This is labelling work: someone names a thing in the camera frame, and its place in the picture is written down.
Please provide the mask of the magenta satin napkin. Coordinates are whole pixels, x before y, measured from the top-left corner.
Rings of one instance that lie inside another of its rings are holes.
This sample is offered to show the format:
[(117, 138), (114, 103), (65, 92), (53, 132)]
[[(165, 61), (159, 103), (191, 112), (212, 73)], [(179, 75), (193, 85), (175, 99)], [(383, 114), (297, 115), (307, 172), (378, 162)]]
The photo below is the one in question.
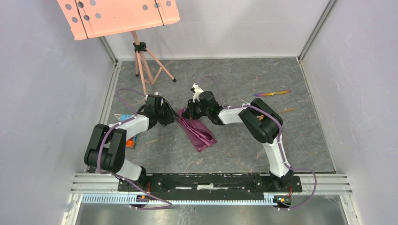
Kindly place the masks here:
[(178, 122), (194, 148), (198, 152), (202, 152), (216, 144), (215, 136), (200, 120), (190, 120), (183, 117), (185, 110), (186, 108), (183, 108), (177, 112), (180, 116)]

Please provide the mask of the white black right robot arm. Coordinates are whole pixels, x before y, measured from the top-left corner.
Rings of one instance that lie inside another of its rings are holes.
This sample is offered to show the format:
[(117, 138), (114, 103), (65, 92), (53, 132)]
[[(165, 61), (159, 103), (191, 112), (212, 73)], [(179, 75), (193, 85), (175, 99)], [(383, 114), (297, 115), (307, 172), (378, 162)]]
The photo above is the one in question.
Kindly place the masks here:
[(256, 98), (242, 106), (222, 106), (211, 91), (204, 91), (188, 101), (181, 117), (189, 122), (207, 117), (213, 124), (220, 126), (243, 123), (266, 152), (272, 188), (284, 191), (290, 185), (294, 172), (283, 149), (283, 120), (261, 99)]

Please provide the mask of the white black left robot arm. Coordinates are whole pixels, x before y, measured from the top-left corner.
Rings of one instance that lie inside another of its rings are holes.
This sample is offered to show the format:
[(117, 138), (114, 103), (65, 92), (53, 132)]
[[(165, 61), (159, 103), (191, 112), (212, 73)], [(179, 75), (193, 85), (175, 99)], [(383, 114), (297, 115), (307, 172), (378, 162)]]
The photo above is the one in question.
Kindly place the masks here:
[(179, 115), (169, 102), (160, 95), (146, 97), (136, 114), (118, 123), (97, 124), (93, 128), (84, 155), (84, 163), (98, 173), (112, 173), (129, 179), (130, 186), (142, 191), (147, 186), (146, 170), (125, 157), (127, 141), (157, 124), (167, 126)]

